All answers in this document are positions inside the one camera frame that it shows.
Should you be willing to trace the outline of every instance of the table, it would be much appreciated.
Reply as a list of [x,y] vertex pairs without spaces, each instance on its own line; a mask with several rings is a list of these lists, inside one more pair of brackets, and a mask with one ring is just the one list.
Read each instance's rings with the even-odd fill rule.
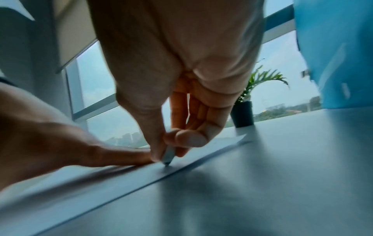
[[373,235],[373,107],[227,128],[247,143],[42,236]]

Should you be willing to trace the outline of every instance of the blue partition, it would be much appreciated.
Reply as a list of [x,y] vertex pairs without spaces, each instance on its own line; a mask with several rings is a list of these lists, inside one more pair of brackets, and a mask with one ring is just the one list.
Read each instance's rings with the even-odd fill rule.
[[373,105],[373,1],[294,0],[294,11],[323,107]]

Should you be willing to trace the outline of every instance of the dark sleeve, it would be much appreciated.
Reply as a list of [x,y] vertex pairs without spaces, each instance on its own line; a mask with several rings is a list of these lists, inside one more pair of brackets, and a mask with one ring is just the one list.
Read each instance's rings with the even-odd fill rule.
[[14,86],[14,87],[18,87],[17,85],[13,84],[12,82],[10,82],[9,80],[7,80],[4,77],[0,77],[0,83],[5,83],[5,84],[8,84],[8,85],[11,85],[11,86]]

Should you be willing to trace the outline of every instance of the eraser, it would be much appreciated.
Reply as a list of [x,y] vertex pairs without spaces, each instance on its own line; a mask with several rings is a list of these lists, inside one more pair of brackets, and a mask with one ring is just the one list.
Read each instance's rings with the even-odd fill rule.
[[175,157],[175,147],[167,146],[166,151],[164,152],[161,161],[165,166],[168,166],[171,163],[171,161],[174,159],[174,157]]

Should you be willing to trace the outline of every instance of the black pot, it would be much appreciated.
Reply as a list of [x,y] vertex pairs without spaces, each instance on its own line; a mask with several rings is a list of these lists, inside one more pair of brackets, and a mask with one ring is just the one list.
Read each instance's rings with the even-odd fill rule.
[[230,116],[232,117],[232,121],[236,128],[253,125],[254,117],[251,101],[234,105],[232,111],[230,112]]

